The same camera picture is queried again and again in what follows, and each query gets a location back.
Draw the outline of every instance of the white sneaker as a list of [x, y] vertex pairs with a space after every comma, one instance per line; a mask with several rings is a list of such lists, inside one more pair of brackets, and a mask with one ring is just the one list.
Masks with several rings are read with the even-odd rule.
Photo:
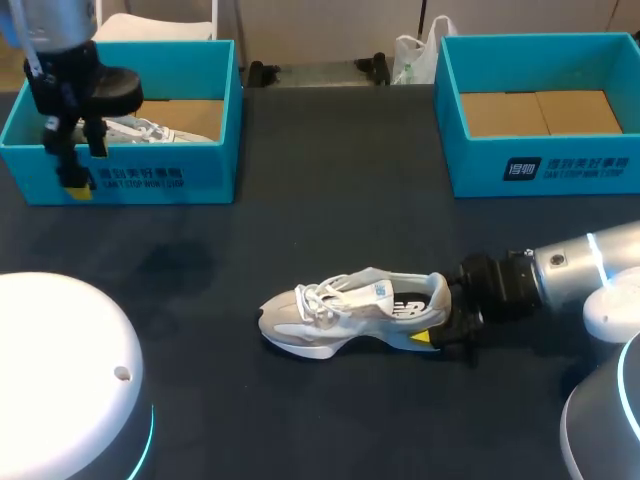
[[[171, 130], [144, 118], [127, 115], [124, 117], [105, 118], [107, 124], [106, 141], [113, 143], [193, 143], [211, 142], [212, 140], [201, 135]], [[76, 143], [87, 143], [82, 133], [84, 122], [80, 120], [74, 132]]]
[[444, 323], [450, 312], [451, 292], [439, 273], [367, 268], [277, 295], [262, 306], [258, 325], [283, 350], [325, 359], [359, 336], [423, 351], [425, 347], [412, 345], [409, 337]]

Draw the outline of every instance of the black cable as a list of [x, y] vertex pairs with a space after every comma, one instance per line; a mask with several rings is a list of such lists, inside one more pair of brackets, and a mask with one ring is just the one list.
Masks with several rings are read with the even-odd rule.
[[422, 40], [422, 29], [424, 28], [424, 15], [427, 13], [427, 0], [422, 0], [420, 9], [420, 23], [418, 24], [418, 40]]

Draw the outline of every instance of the blue light ring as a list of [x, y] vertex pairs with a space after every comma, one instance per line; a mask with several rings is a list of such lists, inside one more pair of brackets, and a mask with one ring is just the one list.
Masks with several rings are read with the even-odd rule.
[[631, 405], [629, 404], [629, 399], [627, 398], [627, 391], [624, 388], [624, 360], [627, 356], [627, 352], [629, 351], [629, 346], [631, 342], [633, 342], [638, 334], [636, 334], [631, 340], [627, 342], [627, 344], [622, 349], [622, 353], [620, 353], [620, 358], [618, 359], [618, 392], [620, 393], [620, 401], [622, 402], [622, 409], [624, 410], [624, 414], [627, 416], [627, 421], [629, 425], [631, 425], [631, 429], [636, 434], [636, 438], [640, 441], [640, 425], [638, 425], [638, 421], [636, 417], [633, 415], [631, 411]]
[[149, 438], [147, 438], [147, 444], [145, 445], [144, 450], [142, 451], [140, 460], [138, 460], [138, 463], [136, 464], [135, 468], [131, 472], [131, 475], [129, 475], [126, 478], [126, 480], [133, 480], [136, 477], [136, 475], [138, 475], [138, 472], [142, 468], [142, 465], [144, 464], [144, 461], [146, 460], [147, 455], [149, 454], [149, 450], [151, 449], [151, 439], [153, 438], [154, 425], [155, 425], [155, 415], [153, 411], [153, 405], [151, 405], [151, 426], [149, 427]]

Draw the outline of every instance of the plastic bag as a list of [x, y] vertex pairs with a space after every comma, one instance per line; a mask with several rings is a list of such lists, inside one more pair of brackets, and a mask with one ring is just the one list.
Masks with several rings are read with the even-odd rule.
[[393, 61], [393, 85], [414, 83], [433, 83], [436, 78], [438, 64], [438, 44], [436, 42], [436, 24], [439, 20], [447, 21], [446, 35], [454, 36], [458, 30], [446, 15], [433, 20], [427, 43], [416, 40], [409, 35], [401, 35], [396, 39], [396, 58]]

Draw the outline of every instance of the black logo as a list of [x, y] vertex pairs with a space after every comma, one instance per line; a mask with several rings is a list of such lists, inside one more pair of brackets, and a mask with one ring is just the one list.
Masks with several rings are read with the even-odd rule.
[[502, 179], [505, 182], [533, 180], [540, 168], [540, 157], [513, 157], [507, 162]]

